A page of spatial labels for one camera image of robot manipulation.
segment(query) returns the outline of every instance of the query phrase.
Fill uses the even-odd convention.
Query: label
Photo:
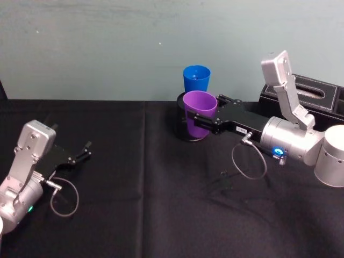
[[[46,126],[45,124],[42,124],[41,122],[37,121],[37,120],[34,120],[33,121],[35,124],[38,124],[39,126],[45,128],[46,130],[51,130],[50,127]]]
[[[244,128],[241,128],[241,127],[236,127],[236,130],[238,131],[238,132],[240,132],[240,133],[243,133],[243,134],[247,134],[247,130],[246,129],[244,129]]]

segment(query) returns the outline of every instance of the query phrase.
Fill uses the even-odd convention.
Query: cable
[[[60,217],[63,217],[63,218],[72,216],[72,215],[76,212],[77,208],[79,207],[79,193],[78,193],[78,191],[77,191],[77,188],[75,187],[75,185],[72,184],[71,181],[68,181],[67,179],[64,179],[64,178],[61,178],[61,177],[53,177],[52,179],[57,179],[57,180],[64,181],[64,182],[70,184],[71,187],[74,188],[75,194],[76,194],[76,205],[75,205],[74,210],[72,210],[70,213],[62,214],[62,213],[60,213],[60,212],[58,212],[58,211],[55,210],[55,208],[54,208],[54,206],[53,206],[53,200],[54,200],[54,197],[55,197],[55,195],[56,195],[56,192],[53,193],[53,195],[52,195],[52,197],[51,197],[51,199],[50,199],[50,207],[52,208],[53,212],[54,212],[56,215],[58,215],[58,216],[60,216]]]
[[[263,177],[266,175],[266,173],[267,173],[267,163],[266,163],[265,158],[264,158],[264,156],[262,155],[262,153],[259,151],[259,149],[258,149],[254,144],[251,145],[251,146],[258,152],[259,156],[261,157],[261,159],[262,159],[262,161],[263,161],[263,164],[264,164],[264,172],[263,172],[263,174],[260,175],[259,177],[250,177],[250,176],[246,175],[244,172],[242,172],[241,169],[238,167],[238,165],[237,165],[237,164],[235,163],[235,161],[234,161],[234,150],[235,150],[235,148],[237,148],[239,145],[241,145],[241,144],[239,143],[239,144],[235,145],[235,146],[233,147],[233,149],[232,149],[232,161],[233,161],[233,164],[235,165],[236,169],[237,169],[244,177],[246,177],[247,179],[250,179],[250,180],[258,180],[258,179],[263,178]]]

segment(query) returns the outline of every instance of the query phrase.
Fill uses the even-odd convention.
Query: blue cup
[[[205,66],[188,66],[184,69],[183,76],[185,92],[207,90],[210,70]]]

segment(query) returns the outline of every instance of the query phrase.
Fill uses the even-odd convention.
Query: metal bracket
[[[224,95],[219,95],[216,99],[219,106],[214,117],[206,117],[194,111],[188,111],[187,117],[193,119],[196,126],[214,134],[234,132],[239,135],[246,135],[251,132],[252,137],[250,139],[256,142],[260,141],[262,131],[269,118],[247,111],[239,99],[231,99]]]
[[[287,51],[270,53],[261,65],[266,85],[273,86],[277,93],[282,115],[288,121],[298,124],[302,130],[312,129],[316,122],[314,116],[300,105]]]

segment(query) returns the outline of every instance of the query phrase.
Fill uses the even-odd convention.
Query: plastic cup
[[[183,102],[189,134],[195,138],[206,137],[209,131],[195,126],[195,121],[188,118],[188,111],[195,111],[204,116],[213,117],[217,109],[216,98],[206,91],[194,90],[184,95]]]
[[[209,84],[210,70],[205,66],[188,66],[184,69],[185,92],[193,90],[206,91]]]

